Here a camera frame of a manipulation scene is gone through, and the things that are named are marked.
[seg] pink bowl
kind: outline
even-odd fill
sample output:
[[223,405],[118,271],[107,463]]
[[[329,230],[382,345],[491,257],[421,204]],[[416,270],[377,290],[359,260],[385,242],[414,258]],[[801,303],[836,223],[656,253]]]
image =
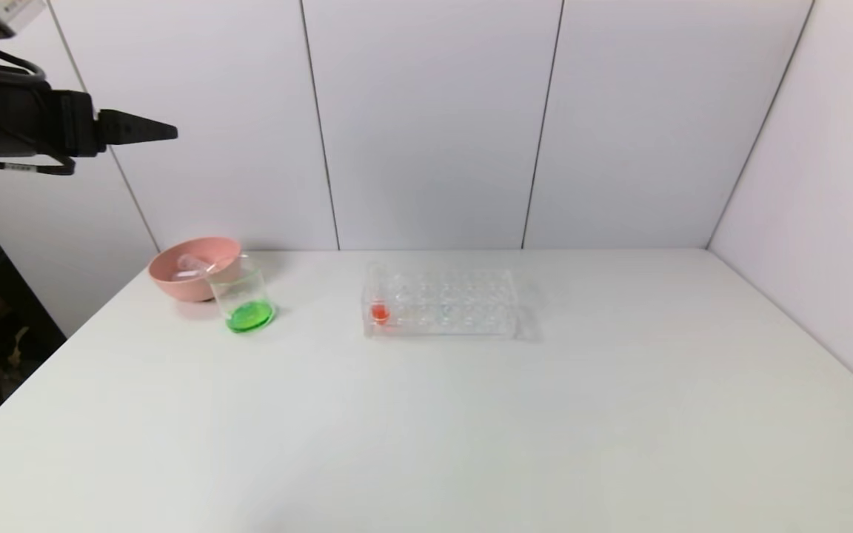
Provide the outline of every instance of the pink bowl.
[[[242,250],[243,247],[238,241],[227,237],[193,239],[160,252],[150,262],[147,271],[153,278],[153,283],[156,283],[160,290],[173,296],[176,300],[209,300],[213,297],[213,288],[210,288],[210,283],[206,281],[206,277],[217,272],[239,269],[238,258]],[[184,253],[199,257],[204,262],[213,263],[216,266],[210,270],[207,276],[178,282],[170,281],[173,274],[179,271],[176,260]]]

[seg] red liquid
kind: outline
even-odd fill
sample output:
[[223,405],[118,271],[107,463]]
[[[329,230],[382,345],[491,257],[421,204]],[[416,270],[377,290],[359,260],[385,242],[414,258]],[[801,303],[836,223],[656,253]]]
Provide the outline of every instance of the red liquid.
[[390,311],[383,304],[370,304],[370,316],[373,317],[375,323],[384,325],[390,318]]

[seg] white wall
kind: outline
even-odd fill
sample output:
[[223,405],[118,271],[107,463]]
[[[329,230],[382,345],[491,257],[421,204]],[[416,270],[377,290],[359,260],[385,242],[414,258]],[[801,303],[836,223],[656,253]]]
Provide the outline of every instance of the white wall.
[[566,0],[526,247],[706,247],[810,0]]
[[344,249],[521,245],[559,0],[304,0]]
[[116,149],[162,247],[335,249],[298,0],[54,0],[97,104],[179,139]]
[[[54,88],[81,90],[47,11],[0,50],[43,67]],[[110,154],[79,159],[72,176],[0,171],[0,243],[65,335],[156,253]]]
[[712,249],[853,370],[853,0],[815,4]]

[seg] glass beaker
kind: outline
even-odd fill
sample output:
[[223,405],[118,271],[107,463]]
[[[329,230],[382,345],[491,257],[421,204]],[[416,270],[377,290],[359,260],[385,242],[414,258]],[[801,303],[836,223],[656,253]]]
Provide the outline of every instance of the glass beaker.
[[233,263],[207,280],[227,327],[236,333],[257,330],[272,321],[275,307],[268,301],[258,264],[247,255]]

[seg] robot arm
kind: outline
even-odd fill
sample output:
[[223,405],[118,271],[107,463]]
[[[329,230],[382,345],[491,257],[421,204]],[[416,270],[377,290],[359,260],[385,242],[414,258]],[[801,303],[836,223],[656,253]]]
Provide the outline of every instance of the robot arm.
[[[44,0],[1,0],[0,38],[17,31],[44,9]],[[91,97],[79,91],[54,90],[44,71],[30,61],[0,51],[0,158],[49,155],[57,165],[0,162],[0,169],[73,175],[72,158],[92,158],[108,144],[176,138],[176,128],[162,122],[102,109],[94,119]]]

